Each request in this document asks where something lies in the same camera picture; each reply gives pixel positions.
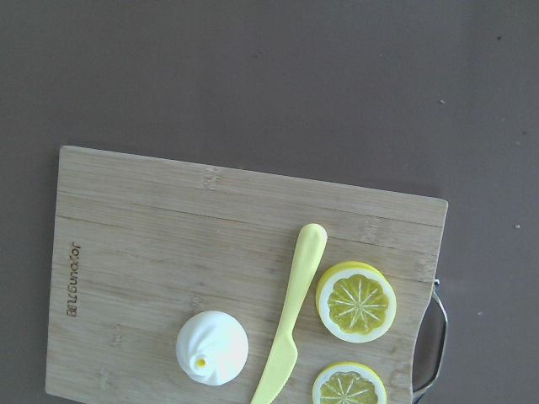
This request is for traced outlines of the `white steamed bun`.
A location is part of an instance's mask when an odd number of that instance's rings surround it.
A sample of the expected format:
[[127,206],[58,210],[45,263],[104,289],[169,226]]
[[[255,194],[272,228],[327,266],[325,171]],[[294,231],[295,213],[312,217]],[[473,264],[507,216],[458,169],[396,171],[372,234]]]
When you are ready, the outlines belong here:
[[248,336],[241,323],[223,311],[192,316],[176,340],[179,367],[192,380],[224,385],[243,370],[248,358]]

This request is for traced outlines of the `yellow plastic knife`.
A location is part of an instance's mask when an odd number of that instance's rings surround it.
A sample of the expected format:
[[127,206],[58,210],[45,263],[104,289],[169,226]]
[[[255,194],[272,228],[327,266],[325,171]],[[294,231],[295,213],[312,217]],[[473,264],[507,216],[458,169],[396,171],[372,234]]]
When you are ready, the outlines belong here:
[[273,402],[291,376],[298,358],[294,328],[327,240],[326,230],[316,223],[305,225],[298,234],[279,324],[252,403]]

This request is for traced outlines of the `upper lemon half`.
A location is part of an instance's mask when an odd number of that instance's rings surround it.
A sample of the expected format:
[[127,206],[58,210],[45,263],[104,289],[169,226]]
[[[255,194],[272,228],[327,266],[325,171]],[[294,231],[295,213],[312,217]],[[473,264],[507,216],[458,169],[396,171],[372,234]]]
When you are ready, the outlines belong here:
[[397,298],[387,278],[375,267],[344,261],[328,268],[315,295],[323,325],[348,343],[368,343],[384,335],[397,314]]

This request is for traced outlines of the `lemon half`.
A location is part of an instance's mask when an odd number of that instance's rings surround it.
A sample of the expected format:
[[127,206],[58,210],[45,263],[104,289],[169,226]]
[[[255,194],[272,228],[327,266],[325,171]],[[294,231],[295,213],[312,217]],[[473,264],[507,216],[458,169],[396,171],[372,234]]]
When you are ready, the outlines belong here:
[[312,385],[314,404],[386,404],[387,392],[378,374],[356,362],[338,362],[323,369]]
[[397,314],[397,298],[387,278],[375,267],[344,261],[328,268],[315,295],[323,325],[348,343],[368,343],[384,335]]

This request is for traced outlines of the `bamboo cutting board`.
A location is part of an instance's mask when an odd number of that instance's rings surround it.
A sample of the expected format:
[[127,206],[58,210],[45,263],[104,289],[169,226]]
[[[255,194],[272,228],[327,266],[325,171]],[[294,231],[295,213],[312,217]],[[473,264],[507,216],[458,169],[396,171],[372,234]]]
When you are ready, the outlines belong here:
[[[247,403],[275,335],[301,228],[328,233],[319,270],[356,260],[398,303],[391,329],[347,343],[308,293],[296,366],[279,403],[308,403],[319,371],[371,367],[391,403],[413,396],[413,356],[430,302],[443,199],[77,146],[59,152],[45,391],[84,403]],[[248,335],[240,375],[211,387],[175,354],[179,329],[208,310]]]

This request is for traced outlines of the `lower lemon half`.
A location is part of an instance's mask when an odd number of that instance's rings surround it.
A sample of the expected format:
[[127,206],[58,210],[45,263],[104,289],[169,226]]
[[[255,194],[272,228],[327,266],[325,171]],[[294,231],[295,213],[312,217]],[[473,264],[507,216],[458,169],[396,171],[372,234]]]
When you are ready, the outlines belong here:
[[356,362],[338,362],[323,369],[312,385],[314,404],[386,404],[387,392],[378,374]]

